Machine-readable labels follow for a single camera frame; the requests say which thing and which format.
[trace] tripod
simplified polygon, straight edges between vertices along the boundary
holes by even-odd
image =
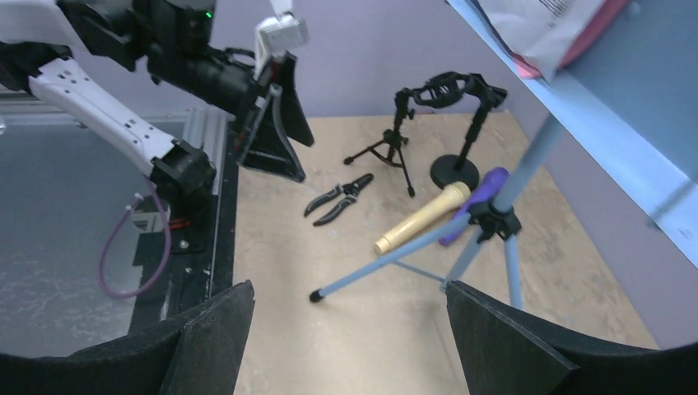
[[[410,198],[414,198],[415,192],[414,188],[412,187],[412,182],[410,182],[410,174],[407,172],[407,166],[405,165],[405,157],[403,156],[402,150],[402,147],[406,146],[410,142],[410,139],[407,137],[403,137],[403,135],[400,134],[400,126],[402,126],[403,120],[405,118],[414,118],[414,109],[409,109],[409,100],[411,96],[412,90],[408,88],[403,88],[395,94],[396,109],[395,118],[393,119],[393,128],[386,129],[383,132],[383,138],[377,141],[376,143],[371,144],[370,146],[368,146],[362,151],[359,151],[355,155],[348,156],[347,158],[345,158],[344,165],[350,165],[354,161],[354,159],[370,152],[386,165],[398,167],[403,170],[403,173],[405,174],[405,181],[407,181],[407,193],[410,195]],[[375,150],[378,146],[382,146],[383,144],[388,144],[388,154],[386,156],[381,155],[379,152]],[[400,159],[399,163],[393,160],[396,152],[398,153],[398,158]]]
[[[524,190],[528,181],[535,174],[538,166],[542,165],[555,146],[555,143],[564,132],[565,128],[557,119],[549,115],[536,137],[531,141],[531,145],[528,146],[528,149],[523,154],[516,170],[514,170],[509,179],[507,179],[506,184],[499,193],[489,202],[472,205],[467,215],[461,216],[456,220],[450,221],[446,225],[442,225],[435,230],[427,232],[394,251],[386,253],[372,263],[336,280],[332,284],[313,291],[313,293],[310,294],[310,301],[318,303],[327,295],[341,290],[354,281],[369,276],[371,273],[390,264],[420,276],[436,280],[441,283],[441,290],[444,290],[450,281],[458,280],[463,276],[468,266],[470,266],[470,263],[487,240],[494,236],[499,236],[504,240],[505,246],[506,274],[509,282],[510,303],[516,309],[522,309],[523,299],[521,297],[521,281],[519,277],[519,254],[516,244],[516,235],[521,231],[521,223],[514,214],[514,201]],[[475,234],[468,241],[468,244],[461,252],[458,260],[445,277],[400,261],[403,257],[434,243],[440,237],[450,235],[454,231],[462,229],[468,224],[477,225],[479,229],[477,229]]]

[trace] blue tripod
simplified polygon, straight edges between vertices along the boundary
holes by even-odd
[[[521,297],[521,280],[519,277],[519,254],[516,244],[516,235],[520,231],[521,225],[514,214],[514,201],[524,190],[528,181],[533,177],[538,166],[542,165],[545,161],[564,131],[565,129],[562,125],[560,125],[555,118],[549,116],[531,142],[531,145],[523,154],[516,169],[507,179],[504,187],[502,187],[500,192],[493,199],[489,202],[471,206],[469,215],[462,216],[456,221],[451,221],[446,225],[442,225],[402,247],[395,249],[393,252],[386,253],[372,263],[369,263],[332,284],[313,291],[313,293],[310,294],[310,301],[318,303],[327,295],[341,290],[352,282],[358,281],[390,264],[436,280],[441,284],[441,290],[445,290],[448,281],[457,280],[463,276],[472,260],[480,251],[482,244],[491,239],[494,235],[498,235],[505,241],[506,273],[509,282],[510,303],[515,308],[522,309],[523,301]],[[445,278],[424,271],[419,267],[400,262],[400,259],[405,256],[467,225],[478,225],[480,229],[468,241],[465,249],[463,249]]]

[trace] tripod rubber foot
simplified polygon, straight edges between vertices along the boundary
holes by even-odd
[[[456,181],[465,183],[471,191],[480,183],[480,172],[470,160],[465,160],[461,170],[455,169],[456,155],[444,155],[437,158],[431,165],[429,175],[437,187],[443,189],[446,185]]]
[[[313,293],[310,294],[310,301],[313,303],[318,303],[323,299],[325,299],[325,297],[320,294],[320,290],[314,290]]]

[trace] tripod leg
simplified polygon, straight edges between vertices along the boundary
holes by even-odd
[[[499,212],[508,212],[514,206],[514,201],[528,185],[536,170],[543,164],[552,148],[565,133],[566,129],[552,115],[548,115],[536,137],[531,141],[521,161],[511,176],[506,180],[502,189],[495,196],[492,206]]]
[[[477,229],[475,233],[473,233],[472,236],[470,236],[468,244],[460,253],[460,256],[458,256],[456,263],[454,263],[454,265],[451,267],[451,270],[449,271],[449,274],[446,275],[444,282],[441,283],[442,291],[446,291],[446,283],[448,283],[451,280],[458,280],[460,277],[463,276],[465,271],[472,263],[473,259],[475,259],[475,257],[477,256],[477,253],[480,252],[482,243],[477,242],[477,240],[480,239],[480,235],[482,235],[482,229]]]
[[[354,161],[354,159],[358,158],[359,156],[364,155],[367,152],[371,152],[377,146],[384,144],[384,143],[385,143],[385,141],[381,140],[379,142],[376,142],[375,144],[368,146],[366,149],[364,149],[363,151],[360,151],[359,153],[357,153],[355,155],[348,156],[348,157],[344,158],[344,165],[350,165]]]
[[[390,263],[399,261],[403,257],[406,257],[407,255],[414,253],[415,251],[419,249],[423,249],[427,245],[434,243],[436,240],[439,239],[439,237],[444,236],[444,235],[450,235],[453,231],[462,228],[463,226],[468,224],[468,220],[470,219],[470,215],[465,215],[461,216],[456,220],[453,220],[451,222],[448,222],[446,225],[442,225],[434,230],[431,230],[422,236],[414,239],[413,241],[404,244],[403,246],[395,249],[394,251],[390,253],[386,253],[385,255],[381,256],[380,258],[376,259],[372,263],[369,263],[368,265],[365,265],[359,270],[354,271],[353,273],[344,276],[343,278],[340,278],[339,280],[333,282],[332,284],[325,286],[323,288],[319,288],[317,290],[314,290],[313,293],[310,294],[310,301],[313,303],[318,303],[320,300],[324,299],[325,296],[332,294],[333,292],[336,292],[338,290],[341,290],[345,286],[350,285],[354,281],[358,281],[361,278],[364,278],[371,273],[377,272],[378,270],[382,269],[383,267],[388,266]]]
[[[517,250],[516,236],[511,236],[504,242],[504,254],[506,257],[506,280],[509,282],[509,301],[512,307],[522,310],[524,302],[521,297],[519,251]]]
[[[396,150],[398,151],[398,156],[400,156],[400,165],[402,165],[403,173],[405,174],[405,181],[407,181],[407,193],[410,195],[410,198],[414,198],[414,188],[412,187],[412,183],[410,182],[410,175],[407,173],[407,166],[405,165],[403,150],[400,147],[397,147]]]

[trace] paper bag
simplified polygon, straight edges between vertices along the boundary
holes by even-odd
[[[605,0],[472,0],[511,53],[547,80]]]

